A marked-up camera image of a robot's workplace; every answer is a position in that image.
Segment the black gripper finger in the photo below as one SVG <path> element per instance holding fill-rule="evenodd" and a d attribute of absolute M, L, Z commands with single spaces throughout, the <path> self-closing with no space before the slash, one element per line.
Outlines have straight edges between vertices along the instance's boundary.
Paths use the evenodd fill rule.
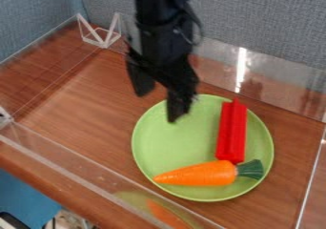
<path fill-rule="evenodd" d="M 167 119 L 174 123 L 190 112 L 197 92 L 191 88 L 169 90 L 167 94 Z"/>
<path fill-rule="evenodd" d="M 134 92 L 138 96 L 145 96 L 154 90 L 154 79 L 150 77 L 147 72 L 131 62 L 126 64 L 126 67 Z"/>

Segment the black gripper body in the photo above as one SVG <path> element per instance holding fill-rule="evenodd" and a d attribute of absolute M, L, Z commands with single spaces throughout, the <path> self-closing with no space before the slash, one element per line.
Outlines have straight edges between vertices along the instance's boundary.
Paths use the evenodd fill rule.
<path fill-rule="evenodd" d="M 125 40 L 127 46 L 127 55 L 125 58 L 126 64 L 131 62 L 138 65 L 154 79 L 154 82 L 161 83 L 169 90 L 177 91 L 182 88 L 191 88 L 197 91 L 199 78 L 190 65 L 187 55 L 183 55 L 174 60 L 153 62 L 138 53 L 131 42 L 131 38 Z"/>

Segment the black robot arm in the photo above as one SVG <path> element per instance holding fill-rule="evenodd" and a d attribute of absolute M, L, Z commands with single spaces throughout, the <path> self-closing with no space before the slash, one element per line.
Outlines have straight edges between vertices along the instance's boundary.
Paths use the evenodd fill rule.
<path fill-rule="evenodd" d="M 167 89 L 167 119 L 190 112 L 199 78 L 189 61 L 201 21 L 189 0 L 135 0 L 137 30 L 127 35 L 126 68 L 135 94 Z"/>

